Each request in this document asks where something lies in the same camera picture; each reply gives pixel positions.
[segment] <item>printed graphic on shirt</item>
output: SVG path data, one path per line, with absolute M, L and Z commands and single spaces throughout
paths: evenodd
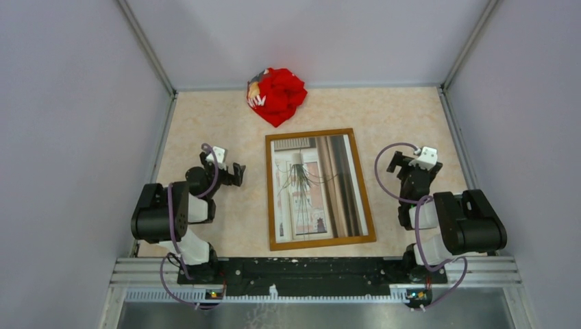
M 269 70 L 266 69 L 260 72 L 250 81 L 248 81 L 248 91 L 246 94 L 246 100 L 251 108 L 256 108 L 256 106 L 264 106 L 267 100 L 267 96 L 260 96 L 260 87 L 258 84 L 262 81 L 265 75 L 269 74 Z

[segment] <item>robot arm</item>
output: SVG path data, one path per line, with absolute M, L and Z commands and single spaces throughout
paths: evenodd
M 173 235 L 184 262 L 187 265 L 200 265 L 214 261 L 216 253 L 211 244 L 201 240 L 188 230 L 188 224 L 210 223 L 214 219 L 216 203 L 212 199 L 220 186 L 240 186 L 246 166 L 234 163 L 234 174 L 228 172 L 225 165 L 227 151 L 213 147 L 217 163 L 209 152 L 200 154 L 204 168 L 193 167 L 186 173 L 186 181 L 172 183 L 168 187 L 161 184 L 146 184 L 135 207 L 131 220 L 131 232 L 135 239 L 148 243 L 157 243 L 177 254 L 172 241 L 169 225 L 169 206 L 173 210 Z M 218 177 L 214 179 L 215 167 Z M 196 197 L 212 186 L 201 198 Z
M 404 156 L 396 151 L 387 169 L 392 173 L 401 169 L 399 196 L 418 201 L 430 194 L 430 185 L 442 168 L 437 162 L 437 150 L 431 147 L 418 149 L 418 158 Z M 407 230 L 415 229 L 416 208 L 401 202 L 399 222 Z M 422 243 L 429 265 L 454 259 L 471 252 L 494 252 L 506 246 L 506 230 L 488 199 L 481 190 L 468 190 L 459 195 L 452 192 L 434 194 L 434 201 L 421 205 L 419 229 L 440 228 L 440 234 Z M 415 260 L 423 265 L 417 245 L 413 245 Z

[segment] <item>picture of window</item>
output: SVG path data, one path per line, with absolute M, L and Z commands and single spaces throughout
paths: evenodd
M 375 241 L 353 130 L 267 136 L 271 250 Z

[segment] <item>cable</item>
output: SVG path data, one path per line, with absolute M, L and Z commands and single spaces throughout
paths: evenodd
M 424 195 L 423 197 L 420 198 L 420 200 L 418 201 L 418 204 L 416 206 L 414 231 L 415 231 L 416 244 L 418 246 L 419 256 L 421 258 L 421 261 L 423 262 L 423 266 L 425 267 L 425 269 L 427 269 L 430 272 L 436 272 L 436 271 L 439 271 L 442 267 L 444 267 L 448 263 L 455 262 L 458 259 L 463 259 L 464 260 L 464 271 L 462 271 L 462 275 L 460 276 L 458 281 L 456 281 L 454 286 L 452 286 L 452 288 L 448 289 L 442 296 L 438 297 L 437 300 L 434 300 L 430 305 L 424 306 L 422 308 L 413 308 L 413 310 L 427 310 L 427 309 L 430 309 L 430 308 L 434 307 L 435 305 L 439 304 L 450 293 L 452 293 L 454 290 L 456 290 L 456 288 L 458 288 L 460 283 L 462 283 L 462 281 L 464 281 L 464 277 L 466 276 L 466 273 L 468 273 L 468 260 L 464 256 L 458 257 L 456 260 L 452 260 L 452 259 L 444 260 L 443 262 L 441 262 L 439 265 L 437 265 L 435 267 L 429 266 L 428 261 L 425 259 L 425 254 L 423 253 L 423 248 L 421 246 L 421 237 L 419 234 L 419 209 L 421 206 L 432 201 L 433 199 L 434 198 L 430 197 L 429 195 Z
M 209 192 L 212 191 L 212 189 L 214 188 L 214 186 L 216 186 L 216 183 L 218 182 L 218 157 L 216 156 L 216 153 L 214 153 L 214 148 L 207 143 L 202 144 L 201 148 L 210 150 L 210 153 L 214 157 L 215 170 L 214 170 L 214 179 L 212 180 L 210 187 L 206 191 L 204 191 L 202 194 L 196 195 L 195 197 L 197 197 L 197 198 L 206 196 Z M 188 268 L 186 267 L 186 263 L 184 262 L 184 257 L 182 256 L 182 251 L 180 250 L 180 247 L 177 246 L 177 239 L 175 238 L 175 232 L 174 232 L 175 223 L 174 223 L 174 218 L 173 218 L 173 196 L 172 196 L 172 192 L 171 192 L 172 187 L 173 187 L 173 183 L 169 183 L 167 186 L 167 206 L 169 209 L 169 235 L 171 237 L 171 242 L 173 243 L 173 248 L 175 249 L 175 252 L 178 255 L 180 255 L 180 263 L 182 264 L 182 269 L 184 270 L 186 278 L 188 280 L 193 280 L 193 278 L 188 273 Z
M 416 237 L 416 244 L 418 246 L 418 252 L 419 252 L 420 258 L 421 258 L 421 260 L 423 262 L 424 267 L 428 271 L 430 271 L 430 272 L 436 272 L 436 271 L 439 271 L 442 267 L 444 267 L 448 263 L 455 262 L 458 259 L 463 259 L 464 260 L 464 271 L 462 271 L 462 275 L 460 276 L 460 278 L 458 279 L 458 281 L 454 284 L 454 286 L 452 286 L 452 288 L 448 289 L 444 294 L 442 294 L 442 296 L 438 297 L 438 299 L 434 300 L 430 305 L 427 305 L 427 306 L 421 305 L 421 308 L 412 308 L 412 310 L 423 310 L 423 311 L 426 311 L 427 309 L 430 309 L 430 308 L 436 306 L 437 304 L 439 304 L 440 302 L 442 302 L 442 300 L 444 300 L 450 293 L 452 293 L 454 290 L 456 290 L 456 288 L 458 288 L 458 286 L 464 280 L 464 277 L 466 276 L 466 273 L 468 273 L 468 260 L 466 259 L 466 257 L 461 256 L 461 257 L 458 257 L 456 260 L 451 260 L 451 259 L 444 260 L 443 262 L 441 262 L 440 264 L 438 264 L 435 267 L 429 266 L 427 260 L 425 259 L 425 254 L 423 253 L 423 248 L 421 246 L 421 237 L 420 237 L 420 234 L 419 234 L 419 209 L 424 204 L 432 201 L 434 198 L 431 197 L 431 196 L 429 196 L 429 195 L 424 195 L 418 201 L 404 199 L 404 198 L 398 197 L 397 195 L 391 193 L 383 185 L 383 183 L 381 183 L 381 180 L 380 180 L 380 175 L 379 175 L 379 171 L 378 171 L 379 159 L 380 159 L 381 155 L 385 151 L 387 151 L 388 149 L 390 149 L 392 147 L 396 147 L 396 146 L 409 146 L 409 147 L 413 148 L 414 150 L 417 150 L 418 149 L 417 146 L 415 146 L 413 144 L 410 144 L 410 143 L 393 143 L 391 145 L 387 145 L 386 147 L 384 147 L 379 152 L 377 158 L 375 158 L 375 179 L 378 181 L 378 184 L 381 186 L 381 188 L 383 189 L 383 191 L 385 191 L 391 197 L 393 197 L 395 199 L 398 199 L 401 202 L 407 202 L 409 204 L 415 204 L 416 205 L 414 231 L 415 231 L 415 237 Z
M 436 265 L 435 267 L 429 266 L 427 260 L 425 259 L 425 254 L 423 253 L 423 248 L 421 246 L 421 237 L 420 237 L 420 234 L 419 234 L 419 209 L 424 204 L 432 201 L 433 199 L 434 198 L 433 197 L 430 197 L 429 195 L 424 195 L 418 201 L 418 204 L 416 206 L 416 215 L 415 215 L 414 231 L 415 231 L 415 235 L 416 235 L 416 244 L 418 246 L 419 256 L 421 258 L 421 261 L 423 262 L 423 266 L 425 266 L 425 269 L 427 269 L 430 272 L 437 272 L 442 267 L 444 267 L 444 265 L 446 265 L 447 263 L 450 263 L 452 261 L 452 259 L 444 260 L 443 262 L 441 262 L 440 264 Z
M 193 280 L 193 278 L 190 276 L 190 274 L 188 273 L 188 268 L 186 267 L 186 263 L 184 262 L 184 257 L 182 256 L 182 251 L 180 249 L 180 247 L 177 246 L 177 240 L 175 238 L 175 224 L 174 224 L 174 218 L 173 218 L 173 197 L 172 197 L 172 193 L 171 193 L 171 189 L 173 187 L 173 183 L 169 183 L 167 186 L 167 208 L 169 208 L 169 235 L 171 236 L 171 242 L 173 243 L 173 248 L 175 249 L 175 252 L 180 255 L 180 263 L 182 264 L 182 268 L 184 270 L 184 273 L 186 274 L 186 278 L 188 278 L 188 280 Z
M 216 183 L 218 182 L 218 157 L 214 153 L 214 148 L 211 147 L 210 144 L 204 143 L 201 145 L 201 149 L 210 150 L 210 153 L 212 154 L 212 157 L 214 158 L 214 179 L 212 180 L 210 187 L 208 187 L 208 189 L 206 191 L 204 191 L 202 194 L 195 195 L 195 197 L 197 197 L 198 199 L 205 197 L 208 193 L 212 192 L 212 190 L 214 189 L 214 186 L 216 186 Z
M 182 298 L 179 298 L 178 296 L 174 295 L 174 294 L 173 294 L 173 293 L 172 293 L 172 292 L 169 290 L 169 287 L 167 286 L 167 283 L 165 282 L 165 279 L 164 279 L 164 277 L 163 277 L 163 265 L 165 264 L 165 260 L 166 260 L 167 258 L 169 258 L 169 256 L 170 256 L 170 253 L 168 253 L 168 254 L 167 254 L 167 255 L 166 255 L 166 256 L 165 256 L 165 257 L 162 259 L 162 262 L 161 262 L 161 265 L 160 265 L 160 279 L 161 279 L 161 281 L 162 281 L 162 286 L 164 287 L 164 290 L 165 290 L 165 292 L 166 292 L 166 293 L 167 293 L 167 294 L 168 294 L 170 297 L 172 297 L 172 298 L 173 298 L 175 301 L 177 301 L 177 302 L 180 302 L 180 303 L 182 303 L 182 304 L 185 304 L 185 305 L 188 305 L 188 306 L 192 306 L 192 307 L 194 307 L 195 309 L 198 309 L 198 308 L 199 308 L 199 309 L 201 309 L 201 310 L 212 310 L 212 309 L 214 309 L 216 306 L 218 306 L 218 304 L 217 304 L 216 306 L 203 306 L 203 305 L 200 305 L 200 303 L 192 303 L 192 302 L 187 302 L 187 301 L 183 300 Z
M 378 181 L 378 184 L 380 185 L 380 187 L 382 188 L 383 191 L 385 191 L 385 193 L 389 194 L 390 197 L 393 197 L 394 199 L 398 199 L 401 202 L 407 202 L 409 204 L 418 204 L 418 201 L 414 201 L 414 200 L 408 200 L 408 199 L 404 199 L 402 197 L 398 197 L 397 195 L 391 193 L 386 187 L 385 185 L 383 185 L 383 183 L 381 183 L 380 180 L 380 173 L 378 170 L 378 164 L 381 158 L 381 155 L 383 153 L 385 153 L 385 151 L 387 151 L 388 149 L 392 148 L 392 147 L 396 147 L 396 146 L 409 146 L 411 148 L 414 149 L 414 151 L 418 150 L 418 147 L 416 145 L 410 144 L 410 143 L 404 143 L 404 142 L 400 142 L 400 143 L 393 143 L 390 145 L 387 145 L 386 147 L 384 147 L 378 154 L 378 156 L 375 158 L 375 179 Z
M 196 195 L 195 197 L 200 198 L 200 197 L 204 197 L 206 196 L 209 192 L 212 191 L 212 189 L 214 188 L 214 186 L 216 186 L 216 183 L 218 182 L 218 157 L 216 156 L 216 153 L 214 152 L 214 149 L 212 148 L 212 146 L 210 146 L 207 143 L 204 143 L 201 145 L 202 149 L 208 149 L 210 150 L 210 153 L 212 154 L 212 157 L 214 158 L 214 179 L 212 180 L 212 183 L 210 185 L 210 187 L 204 191 L 202 194 Z M 175 238 L 175 220 L 173 217 L 173 196 L 172 196 L 172 187 L 173 187 L 173 183 L 169 183 L 167 186 L 167 206 L 169 209 L 169 235 L 171 237 L 171 242 L 173 243 L 173 247 L 175 249 L 175 252 L 177 253 L 177 255 L 180 255 L 179 260 L 180 260 L 180 264 L 182 265 L 182 270 L 184 271 L 184 274 L 186 276 L 186 278 L 188 280 L 193 280 L 193 278 L 190 276 L 190 274 L 188 273 L 188 267 L 186 266 L 186 263 L 184 262 L 184 257 L 182 256 L 182 251 L 180 249 L 180 247 L 177 245 L 177 239 Z M 174 299 L 177 300 L 178 302 L 183 302 L 186 303 L 188 305 L 191 306 L 195 306 L 196 308 L 199 307 L 199 304 L 193 304 L 193 303 L 189 303 L 186 302 L 185 300 L 181 300 L 180 298 L 178 298 L 177 296 L 175 296 L 174 294 L 172 294 L 169 289 L 167 288 L 167 285 L 165 284 L 164 278 L 163 278 L 163 265 L 165 263 L 166 258 L 168 258 L 168 261 L 171 263 L 171 261 L 169 260 L 169 256 L 172 253 L 168 253 L 163 259 L 162 259 L 162 263 L 160 266 L 160 278 L 162 281 L 162 285 L 165 289 L 165 291 Z

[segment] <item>curtain in picture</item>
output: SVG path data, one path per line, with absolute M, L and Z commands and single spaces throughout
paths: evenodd
M 316 144 L 333 236 L 359 236 L 362 229 L 356 203 L 356 180 L 351 176 L 347 159 L 347 152 L 351 150 L 347 150 L 343 135 L 317 137 Z

